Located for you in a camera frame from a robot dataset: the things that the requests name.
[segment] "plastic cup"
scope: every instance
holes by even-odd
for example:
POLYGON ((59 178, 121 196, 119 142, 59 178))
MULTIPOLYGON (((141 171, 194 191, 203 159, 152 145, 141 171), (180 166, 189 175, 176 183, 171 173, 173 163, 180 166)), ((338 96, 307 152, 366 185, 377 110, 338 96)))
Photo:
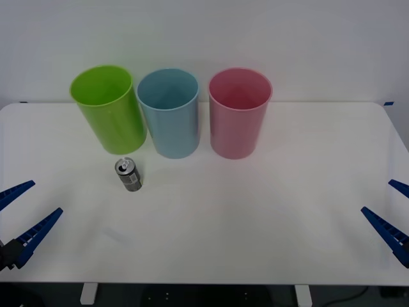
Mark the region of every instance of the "plastic cup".
POLYGON ((139 83, 136 95, 160 155, 179 159, 196 150, 198 93, 195 77, 177 68, 157 70, 139 83))
POLYGON ((72 81, 70 93, 109 153, 129 154, 144 143, 146 128, 124 68, 91 68, 72 81))
POLYGON ((250 155, 273 93, 270 81, 246 68, 229 68, 209 83, 210 143, 228 159, 250 155))

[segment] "green cup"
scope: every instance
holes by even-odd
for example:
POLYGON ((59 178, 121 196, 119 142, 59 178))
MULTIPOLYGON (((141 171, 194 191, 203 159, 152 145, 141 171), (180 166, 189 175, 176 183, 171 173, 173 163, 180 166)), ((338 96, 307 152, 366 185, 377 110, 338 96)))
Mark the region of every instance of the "green cup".
POLYGON ((129 154, 145 142, 132 76, 124 68, 106 65, 86 70, 72 81, 70 93, 110 154, 129 154))

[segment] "cup rim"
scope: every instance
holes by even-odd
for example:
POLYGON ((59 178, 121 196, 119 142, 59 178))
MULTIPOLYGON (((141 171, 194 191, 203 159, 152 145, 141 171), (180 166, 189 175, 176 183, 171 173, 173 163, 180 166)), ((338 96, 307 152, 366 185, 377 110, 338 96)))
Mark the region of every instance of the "cup rim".
POLYGON ((118 100, 120 100, 120 99, 122 99, 123 97, 125 97, 125 96, 129 93, 129 91, 132 89, 133 86, 134 86, 134 78, 132 77, 132 74, 131 74, 126 68, 123 68, 122 66, 119 66, 119 65, 99 65, 99 66, 94 66, 94 67, 91 67, 91 68, 89 68, 89 69, 84 70, 84 71, 81 72, 77 77, 74 78, 74 80, 71 82, 71 85, 70 85, 70 96, 71 96, 72 99, 74 99, 74 101, 75 101, 76 103, 78 103, 78 104, 80 104, 80 105, 82 105, 82 106, 84 106, 84 107, 103 107, 103 106, 108 106, 109 104, 113 104, 114 102, 117 102, 118 100), (113 100, 113 101, 107 102, 107 103, 105 103, 105 104, 83 104, 82 102, 79 102, 79 101, 78 101, 77 99, 75 99, 74 96, 72 95, 72 85, 74 84, 74 82, 75 82, 80 76, 82 76, 82 75, 85 74, 86 72, 89 72, 89 71, 94 70, 94 69, 97 69, 97 68, 102 68, 102 67, 113 67, 113 68, 118 68, 118 69, 121 69, 121 70, 125 71, 125 72, 129 75, 129 77, 130 77, 130 86, 129 86, 129 88, 124 92, 124 94, 122 94, 122 96, 118 97, 117 99, 115 99, 115 100, 113 100))
POLYGON ((190 72, 187 72, 187 71, 184 70, 184 69, 180 69, 180 68, 176 68, 176 67, 166 67, 166 68, 156 69, 156 70, 154 70, 154 71, 148 73, 146 76, 144 76, 144 77, 141 79, 141 81, 138 83, 138 86, 136 87, 136 98, 137 98, 138 102, 139 102, 141 105, 143 105, 144 107, 147 107, 148 109, 155 110, 155 111, 168 112, 168 111, 175 111, 175 110, 181 109, 181 108, 183 108, 183 107, 185 107, 185 106, 187 106, 187 105, 193 103, 193 101, 195 101, 195 100, 197 99, 197 96, 199 96, 199 83, 198 83, 196 77, 195 77, 193 74, 191 74, 190 72), (191 75, 191 76, 193 77, 193 79, 195 80, 195 82, 196 82, 196 87, 197 87, 196 94, 193 96, 193 98, 192 98, 190 101, 186 102, 184 105, 179 106, 179 107, 174 107, 174 108, 172 108, 172 109, 158 109, 158 108, 156 108, 156 107, 148 106, 147 104, 145 104, 145 103, 139 98, 139 95, 138 95, 139 86, 141 85, 142 81, 144 81, 144 79, 147 78, 148 76, 150 76, 151 74, 154 74, 154 73, 157 73, 157 72, 161 72, 161 71, 163 71, 163 70, 170 70, 170 69, 171 69, 171 70, 179 70, 179 71, 181 71, 181 72, 184 72, 184 73, 186 73, 186 74, 191 75))
POLYGON ((224 107, 225 109, 231 110, 231 111, 237 111, 237 112, 248 112, 248 111, 253 111, 253 110, 257 110, 259 108, 262 108, 265 104, 269 103, 272 95, 273 95, 273 86, 270 82, 270 80, 267 79, 267 77, 265 75, 263 75, 261 72, 258 72, 257 70, 251 69, 251 68, 246 68, 246 67, 229 67, 226 68, 224 70, 221 70, 220 72, 217 72, 216 74, 214 74, 212 76, 212 78, 210 78, 209 84, 207 86, 208 92, 209 92, 209 97, 212 99, 212 101, 214 101, 217 105, 224 107), (264 101, 262 104, 260 104, 257 107, 252 107, 251 109, 235 109, 233 107, 227 107, 224 104, 221 104, 220 102, 218 102, 212 95, 212 93, 210 92, 210 83, 212 82, 212 80, 219 74, 226 72, 228 70, 233 70, 233 69, 241 69, 241 70, 247 70, 250 72, 254 72, 255 74, 260 75, 265 81, 267 81, 268 85, 270 86, 270 96, 266 99, 266 101, 264 101))

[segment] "can lid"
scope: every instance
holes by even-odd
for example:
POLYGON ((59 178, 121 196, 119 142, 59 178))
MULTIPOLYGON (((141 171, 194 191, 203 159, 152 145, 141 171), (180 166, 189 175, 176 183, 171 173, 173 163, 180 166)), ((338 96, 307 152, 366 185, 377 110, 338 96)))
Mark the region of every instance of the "can lid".
POLYGON ((115 163, 115 171, 118 175, 129 175, 135 169, 135 162, 131 158, 120 158, 115 163))

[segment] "pink cup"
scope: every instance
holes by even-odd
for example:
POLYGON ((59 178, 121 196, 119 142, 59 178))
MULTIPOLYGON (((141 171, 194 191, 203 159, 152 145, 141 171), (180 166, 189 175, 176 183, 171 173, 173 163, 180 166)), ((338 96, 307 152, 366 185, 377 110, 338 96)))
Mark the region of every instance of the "pink cup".
POLYGON ((250 155, 273 93, 270 81, 247 68, 229 68, 209 83, 210 143, 228 159, 250 155))

